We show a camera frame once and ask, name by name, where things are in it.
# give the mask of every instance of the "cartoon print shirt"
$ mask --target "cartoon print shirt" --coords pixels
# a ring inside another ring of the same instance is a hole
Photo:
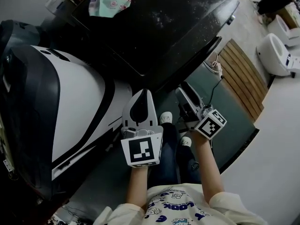
[[[126,203],[103,212],[94,225],[267,225],[244,207],[237,194],[222,192],[207,204],[199,184],[152,187],[147,198],[146,213]]]

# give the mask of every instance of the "wooden slats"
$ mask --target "wooden slats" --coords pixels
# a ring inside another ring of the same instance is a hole
[[[215,57],[213,54],[209,61],[214,61]],[[256,121],[263,110],[262,101],[268,92],[258,71],[234,40],[226,44],[219,54],[218,61],[223,69],[223,83],[249,118],[253,122]]]

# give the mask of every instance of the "gray floor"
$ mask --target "gray floor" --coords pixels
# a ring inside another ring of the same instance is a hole
[[[263,79],[268,81],[269,75],[263,69],[255,52],[257,44],[267,35],[266,27],[260,25],[257,20],[252,6],[254,0],[239,1],[240,5],[235,12],[236,19],[230,26],[225,26],[221,30],[220,35],[223,40],[216,51],[221,50],[233,38],[249,56]],[[70,199],[68,207],[57,211],[58,217],[66,222],[75,219],[66,211],[68,209],[80,217],[95,219],[106,206],[114,209],[118,204],[123,203],[130,169],[129,167],[120,168],[115,163],[115,161],[122,160],[124,160],[122,148],[120,146],[112,148],[108,156],[98,164]]]

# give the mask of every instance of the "forearm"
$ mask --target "forearm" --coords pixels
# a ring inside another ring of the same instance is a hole
[[[296,5],[297,9],[300,10],[300,7],[299,7],[297,1],[296,0],[292,0],[292,2]]]
[[[197,136],[194,136],[196,137],[194,142],[199,160],[201,183],[205,201],[209,203],[215,194],[224,192],[224,187],[209,141],[200,134]]]
[[[132,168],[126,203],[146,209],[148,167]]]

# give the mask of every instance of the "sneaker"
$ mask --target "sneaker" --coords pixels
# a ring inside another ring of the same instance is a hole
[[[163,123],[169,122],[172,123],[172,113],[170,112],[163,112],[159,117],[159,123],[162,125]]]
[[[263,15],[260,15],[256,10],[254,11],[254,14],[257,17],[257,20],[260,24],[263,24]]]
[[[253,6],[254,10],[256,10],[256,11],[259,9],[258,2],[252,2],[252,6]]]
[[[182,137],[180,139],[180,145],[191,147],[192,146],[192,139],[190,139],[189,137]]]

